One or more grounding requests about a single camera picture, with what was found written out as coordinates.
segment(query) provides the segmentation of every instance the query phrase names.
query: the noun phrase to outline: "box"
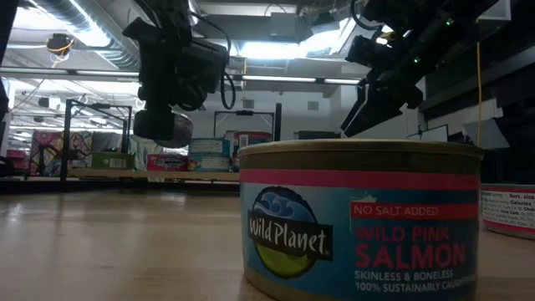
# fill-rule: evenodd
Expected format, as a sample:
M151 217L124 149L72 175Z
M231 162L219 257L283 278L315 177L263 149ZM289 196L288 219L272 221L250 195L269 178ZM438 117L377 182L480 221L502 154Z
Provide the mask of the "box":
M115 152L92 152L90 154L91 169L121 170L134 169L134 155Z
M187 156L148 155L148 171L187 171Z

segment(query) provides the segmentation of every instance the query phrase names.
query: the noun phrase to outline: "ceiling pipe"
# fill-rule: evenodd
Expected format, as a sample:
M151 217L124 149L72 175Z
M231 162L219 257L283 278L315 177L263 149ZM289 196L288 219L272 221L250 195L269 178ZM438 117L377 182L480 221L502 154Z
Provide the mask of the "ceiling pipe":
M39 10L63 22L67 30L121 70L139 70L139 51L134 42L96 2L86 0L30 0ZM109 51L106 47L113 45Z

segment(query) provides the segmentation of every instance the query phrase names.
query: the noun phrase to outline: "nutrition facts label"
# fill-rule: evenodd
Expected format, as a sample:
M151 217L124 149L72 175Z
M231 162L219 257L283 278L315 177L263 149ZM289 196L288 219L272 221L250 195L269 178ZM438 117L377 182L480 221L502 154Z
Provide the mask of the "nutrition facts label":
M535 193L481 191L483 220L535 229Z

